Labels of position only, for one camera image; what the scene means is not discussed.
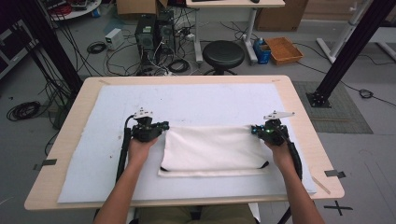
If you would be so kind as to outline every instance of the stool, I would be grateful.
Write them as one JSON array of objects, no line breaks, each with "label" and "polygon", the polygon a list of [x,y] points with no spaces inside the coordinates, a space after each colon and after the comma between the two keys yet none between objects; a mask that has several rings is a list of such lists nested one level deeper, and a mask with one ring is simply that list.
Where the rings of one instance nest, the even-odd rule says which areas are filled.
[{"label": "stool", "polygon": [[213,67],[204,73],[204,76],[214,72],[213,75],[224,75],[224,71],[236,75],[229,69],[235,68],[245,59],[245,52],[232,41],[218,40],[206,45],[202,52],[204,60]]}]

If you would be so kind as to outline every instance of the fabric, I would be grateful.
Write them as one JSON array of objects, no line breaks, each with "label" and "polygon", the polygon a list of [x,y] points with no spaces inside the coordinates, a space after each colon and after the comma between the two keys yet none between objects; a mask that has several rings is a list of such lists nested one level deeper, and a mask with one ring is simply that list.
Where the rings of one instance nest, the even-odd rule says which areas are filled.
[{"label": "fabric", "polygon": [[192,220],[187,207],[139,209],[139,223],[144,224],[255,224],[246,203],[203,206],[199,220]]},{"label": "fabric", "polygon": [[171,127],[160,176],[262,175],[268,164],[250,126]]}]

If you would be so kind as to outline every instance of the basket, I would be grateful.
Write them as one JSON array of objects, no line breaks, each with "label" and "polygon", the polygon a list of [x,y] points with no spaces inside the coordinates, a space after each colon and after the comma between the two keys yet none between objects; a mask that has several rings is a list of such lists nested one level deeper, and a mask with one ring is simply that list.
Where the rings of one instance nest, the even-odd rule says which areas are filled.
[{"label": "basket", "polygon": [[271,49],[271,59],[276,65],[295,63],[304,56],[286,37],[269,38],[265,42]]}]

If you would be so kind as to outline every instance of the forearm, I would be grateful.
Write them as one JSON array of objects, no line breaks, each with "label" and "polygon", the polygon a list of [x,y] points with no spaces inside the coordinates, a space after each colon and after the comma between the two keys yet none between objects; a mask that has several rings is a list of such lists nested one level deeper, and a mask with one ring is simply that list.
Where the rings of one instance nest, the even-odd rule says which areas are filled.
[{"label": "forearm", "polygon": [[294,224],[324,223],[306,189],[294,170],[282,171]]},{"label": "forearm", "polygon": [[141,165],[129,164],[96,216],[94,224],[126,223]]}]

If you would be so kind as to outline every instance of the folded cloth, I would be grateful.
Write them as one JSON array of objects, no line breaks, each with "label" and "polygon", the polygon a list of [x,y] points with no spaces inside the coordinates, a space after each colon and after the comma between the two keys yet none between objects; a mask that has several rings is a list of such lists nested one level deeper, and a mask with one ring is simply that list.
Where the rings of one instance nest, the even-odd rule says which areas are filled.
[{"label": "folded cloth", "polygon": [[250,126],[171,127],[160,176],[262,175],[268,165]]}]

